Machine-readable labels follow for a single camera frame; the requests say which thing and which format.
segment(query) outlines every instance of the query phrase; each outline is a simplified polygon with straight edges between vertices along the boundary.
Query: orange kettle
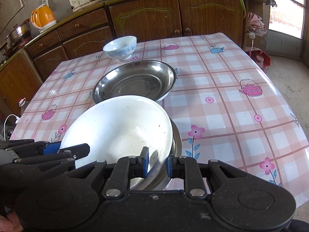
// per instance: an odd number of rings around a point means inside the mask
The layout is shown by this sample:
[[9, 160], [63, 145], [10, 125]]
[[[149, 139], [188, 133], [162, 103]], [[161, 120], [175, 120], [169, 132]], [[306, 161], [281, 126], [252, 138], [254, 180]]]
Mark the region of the orange kettle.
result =
[[49, 28], [56, 23], [55, 15], [46, 4], [42, 4], [37, 9], [32, 11], [31, 22], [33, 27], [40, 30], [40, 32]]

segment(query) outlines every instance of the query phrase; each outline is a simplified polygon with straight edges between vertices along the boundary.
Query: blue and white bowl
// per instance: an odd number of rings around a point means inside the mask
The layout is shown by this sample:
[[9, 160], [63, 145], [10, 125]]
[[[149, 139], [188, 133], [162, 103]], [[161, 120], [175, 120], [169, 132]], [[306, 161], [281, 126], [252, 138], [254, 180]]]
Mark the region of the blue and white bowl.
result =
[[107, 43], [103, 50], [110, 58], [119, 61], [127, 60], [136, 49], [137, 38], [135, 36], [124, 36]]

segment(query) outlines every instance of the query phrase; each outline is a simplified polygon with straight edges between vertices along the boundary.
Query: checkered tablecloth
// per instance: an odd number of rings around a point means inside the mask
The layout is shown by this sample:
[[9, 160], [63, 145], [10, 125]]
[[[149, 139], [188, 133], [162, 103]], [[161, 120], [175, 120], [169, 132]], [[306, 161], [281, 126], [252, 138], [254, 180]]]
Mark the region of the checkered tablecloth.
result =
[[[183, 155], [200, 163], [219, 159], [280, 185], [298, 206], [309, 199], [309, 143], [302, 127], [263, 71], [222, 33], [138, 43], [124, 62], [103, 52], [62, 62], [31, 100], [11, 139], [62, 140], [94, 105], [97, 81], [142, 59], [163, 61], [177, 73], [160, 104], [180, 131]], [[182, 187], [182, 180], [174, 179], [167, 189]]]

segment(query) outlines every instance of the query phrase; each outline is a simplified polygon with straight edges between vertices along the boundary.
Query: concrete floor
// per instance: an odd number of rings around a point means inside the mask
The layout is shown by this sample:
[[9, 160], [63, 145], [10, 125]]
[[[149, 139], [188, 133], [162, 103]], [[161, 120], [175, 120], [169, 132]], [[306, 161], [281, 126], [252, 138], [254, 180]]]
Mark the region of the concrete floor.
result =
[[[309, 139], [309, 67], [300, 61], [271, 56], [267, 75], [293, 109]], [[297, 208], [294, 218], [309, 223], [309, 201]]]

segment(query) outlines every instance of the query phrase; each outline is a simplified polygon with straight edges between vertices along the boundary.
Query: white bowl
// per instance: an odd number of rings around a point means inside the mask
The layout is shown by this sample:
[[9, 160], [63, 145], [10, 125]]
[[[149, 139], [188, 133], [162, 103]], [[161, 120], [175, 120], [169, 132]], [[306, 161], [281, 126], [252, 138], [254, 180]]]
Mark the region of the white bowl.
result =
[[[93, 161], [116, 163], [124, 156], [140, 155], [149, 148], [147, 186], [168, 157], [173, 139], [171, 121], [165, 110], [151, 99], [127, 95], [96, 104], [84, 112], [67, 130], [60, 148], [87, 143], [90, 153], [75, 162], [76, 168]], [[135, 187], [140, 178], [131, 180]]]
[[107, 43], [103, 50], [110, 58], [116, 58], [120, 61], [131, 57], [136, 49], [137, 38], [135, 36], [124, 36]]

